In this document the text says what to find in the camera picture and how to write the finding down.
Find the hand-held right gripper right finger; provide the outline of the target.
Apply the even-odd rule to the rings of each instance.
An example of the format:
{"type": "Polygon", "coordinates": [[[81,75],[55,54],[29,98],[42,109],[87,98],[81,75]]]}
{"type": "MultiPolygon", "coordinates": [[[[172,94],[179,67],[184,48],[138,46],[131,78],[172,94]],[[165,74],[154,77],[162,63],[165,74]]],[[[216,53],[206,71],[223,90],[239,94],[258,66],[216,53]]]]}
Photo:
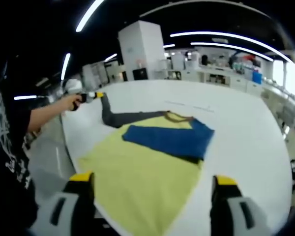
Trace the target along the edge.
{"type": "Polygon", "coordinates": [[[210,210],[212,236],[270,236],[266,215],[249,197],[242,195],[230,177],[215,175],[210,210]]]}

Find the person's left hand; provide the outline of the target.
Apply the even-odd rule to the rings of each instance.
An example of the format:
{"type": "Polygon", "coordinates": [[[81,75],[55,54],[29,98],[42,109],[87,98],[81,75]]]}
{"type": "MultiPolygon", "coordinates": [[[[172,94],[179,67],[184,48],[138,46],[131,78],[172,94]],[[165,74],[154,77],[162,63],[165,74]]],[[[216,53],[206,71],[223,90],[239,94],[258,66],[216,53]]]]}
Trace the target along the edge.
{"type": "Polygon", "coordinates": [[[63,102],[65,105],[65,110],[75,111],[79,108],[82,102],[82,97],[79,94],[67,95],[66,97],[63,98],[63,102]]]}

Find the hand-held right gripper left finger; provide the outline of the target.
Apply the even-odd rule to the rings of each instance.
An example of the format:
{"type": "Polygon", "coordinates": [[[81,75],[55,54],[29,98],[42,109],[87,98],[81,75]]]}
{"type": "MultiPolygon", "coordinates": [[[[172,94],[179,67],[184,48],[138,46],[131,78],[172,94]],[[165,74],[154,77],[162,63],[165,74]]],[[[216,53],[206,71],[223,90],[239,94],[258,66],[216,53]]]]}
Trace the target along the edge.
{"type": "Polygon", "coordinates": [[[38,209],[30,228],[32,236],[80,236],[88,230],[95,215],[94,173],[70,177],[62,191],[55,193],[38,209]]]}

